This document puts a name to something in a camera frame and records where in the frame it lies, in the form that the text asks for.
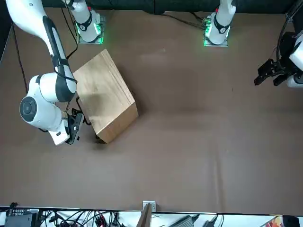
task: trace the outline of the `wooden block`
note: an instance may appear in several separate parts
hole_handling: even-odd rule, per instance
[[[138,117],[135,100],[106,49],[74,77],[87,117],[104,142],[111,142]]]

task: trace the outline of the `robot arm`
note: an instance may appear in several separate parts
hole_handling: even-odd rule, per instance
[[[279,46],[281,57],[268,59],[259,69],[255,85],[269,77],[275,77],[274,86],[284,81],[289,87],[303,87],[303,33],[285,32]]]
[[[205,33],[205,38],[211,45],[221,45],[224,43],[235,13],[236,0],[220,0],[218,12],[214,12],[209,16],[211,25]]]
[[[28,94],[20,104],[20,115],[27,123],[48,130],[56,145],[62,144],[70,139],[73,124],[67,113],[54,103],[72,100],[76,80],[66,60],[57,29],[46,15],[41,0],[6,0],[6,3],[13,22],[45,42],[55,71],[34,76],[30,80]]]
[[[89,10],[85,0],[61,0],[70,9],[76,20],[76,26],[80,37],[87,43],[93,43],[99,39],[101,31],[98,25],[101,23],[100,15],[94,10]]]

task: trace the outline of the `brown tabletop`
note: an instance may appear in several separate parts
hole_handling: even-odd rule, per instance
[[[71,52],[61,11],[46,12]],[[0,204],[140,210],[155,200],[158,211],[303,214],[303,90],[253,83],[285,17],[236,15],[230,46],[204,48],[202,31],[174,19],[106,14],[105,44],[80,45],[71,69],[106,47],[140,117],[108,145],[84,125],[79,143],[56,147],[19,116],[25,91],[11,37],[0,65]],[[16,33],[28,81],[51,72],[43,41]]]

